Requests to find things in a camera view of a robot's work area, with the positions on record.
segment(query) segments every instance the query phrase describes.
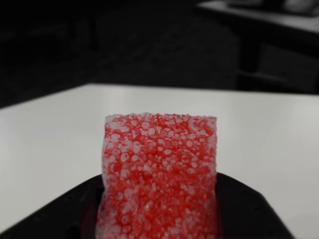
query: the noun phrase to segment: white countertop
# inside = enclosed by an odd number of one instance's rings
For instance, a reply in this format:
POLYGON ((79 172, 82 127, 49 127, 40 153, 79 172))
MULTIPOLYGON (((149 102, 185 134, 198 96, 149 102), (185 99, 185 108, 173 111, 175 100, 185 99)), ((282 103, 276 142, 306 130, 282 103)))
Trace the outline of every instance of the white countertop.
POLYGON ((319 97, 87 85, 0 110, 0 232, 101 173, 104 117, 217 116, 217 169, 319 236, 319 97))

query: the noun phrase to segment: black holder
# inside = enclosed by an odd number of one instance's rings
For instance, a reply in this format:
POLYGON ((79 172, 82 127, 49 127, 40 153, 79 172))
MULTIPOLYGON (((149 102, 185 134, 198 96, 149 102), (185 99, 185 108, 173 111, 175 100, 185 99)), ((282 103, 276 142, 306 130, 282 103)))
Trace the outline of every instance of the black holder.
MULTIPOLYGON (((98 175, 71 189, 0 235, 0 239, 94 239, 104 191, 98 175)), ((224 174, 217 174, 219 238, 293 236, 265 198, 224 174)))

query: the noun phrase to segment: floor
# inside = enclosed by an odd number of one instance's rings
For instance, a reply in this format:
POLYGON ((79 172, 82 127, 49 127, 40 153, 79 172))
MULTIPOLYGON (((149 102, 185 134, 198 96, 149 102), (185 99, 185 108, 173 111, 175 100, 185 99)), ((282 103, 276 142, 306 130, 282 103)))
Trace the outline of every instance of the floor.
MULTIPOLYGON (((78 36, 70 44, 65 24, 33 30, 18 67, 11 69, 0 57, 0 107, 90 82, 234 90, 240 42, 228 28, 196 15, 195 2, 145 1, 101 12, 97 53, 90 50, 85 19, 77 22, 78 36)), ((21 54, 6 41, 12 37, 0 36, 0 52, 10 55, 14 48, 21 54)), ((311 93, 318 65, 267 47, 261 69, 311 93)))

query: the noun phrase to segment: furniture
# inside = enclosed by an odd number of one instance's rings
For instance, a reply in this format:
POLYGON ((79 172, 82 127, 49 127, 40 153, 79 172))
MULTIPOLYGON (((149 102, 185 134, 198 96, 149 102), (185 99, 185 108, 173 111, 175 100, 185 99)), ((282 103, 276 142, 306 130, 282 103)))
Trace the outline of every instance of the furniture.
MULTIPOLYGON (((196 10, 229 26, 240 38, 238 63, 239 90, 263 88, 274 92, 304 93, 290 86, 286 79, 258 72, 261 45, 319 58, 319 17, 305 17, 229 7, 226 1, 208 1, 196 10)), ((319 78, 315 93, 319 93, 319 78)))
POLYGON ((0 232, 101 173, 104 117, 218 117, 217 170, 262 193, 296 238, 319 235, 319 98, 87 85, 0 110, 0 232))

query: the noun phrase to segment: table surface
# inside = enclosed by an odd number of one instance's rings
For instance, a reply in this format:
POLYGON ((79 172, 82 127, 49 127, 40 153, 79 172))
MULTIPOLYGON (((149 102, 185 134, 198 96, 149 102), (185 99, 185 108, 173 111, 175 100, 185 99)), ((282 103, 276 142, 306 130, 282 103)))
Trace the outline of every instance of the table surface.
POLYGON ((87 85, 0 111, 0 232, 101 173, 104 117, 217 116, 217 169, 262 193, 297 238, 319 236, 319 98, 87 85))
POLYGON ((260 20, 293 30, 300 30, 319 34, 319 16, 307 17, 292 14, 271 13, 259 10, 229 7, 224 0, 202 2, 197 5, 199 8, 236 15, 243 18, 260 20))

